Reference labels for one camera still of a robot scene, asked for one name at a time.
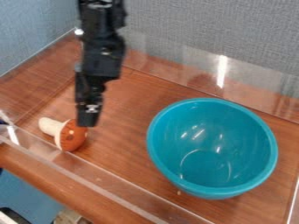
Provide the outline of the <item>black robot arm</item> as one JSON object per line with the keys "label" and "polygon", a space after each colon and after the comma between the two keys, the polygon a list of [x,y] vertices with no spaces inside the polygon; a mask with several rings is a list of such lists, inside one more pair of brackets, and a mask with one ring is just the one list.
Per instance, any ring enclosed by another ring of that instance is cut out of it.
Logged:
{"label": "black robot arm", "polygon": [[78,125],[95,127],[102,112],[106,84],[121,76],[126,41],[118,29],[126,26],[125,0],[79,0],[82,61],[75,71]]}

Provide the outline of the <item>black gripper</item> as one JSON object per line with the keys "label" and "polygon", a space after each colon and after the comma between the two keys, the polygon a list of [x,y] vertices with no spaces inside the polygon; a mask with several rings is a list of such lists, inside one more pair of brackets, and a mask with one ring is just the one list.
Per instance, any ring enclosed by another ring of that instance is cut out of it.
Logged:
{"label": "black gripper", "polygon": [[90,36],[82,29],[77,29],[75,34],[83,43],[82,72],[77,72],[75,76],[78,125],[95,127],[106,91],[106,84],[99,77],[119,78],[127,46],[117,32],[107,36]]}

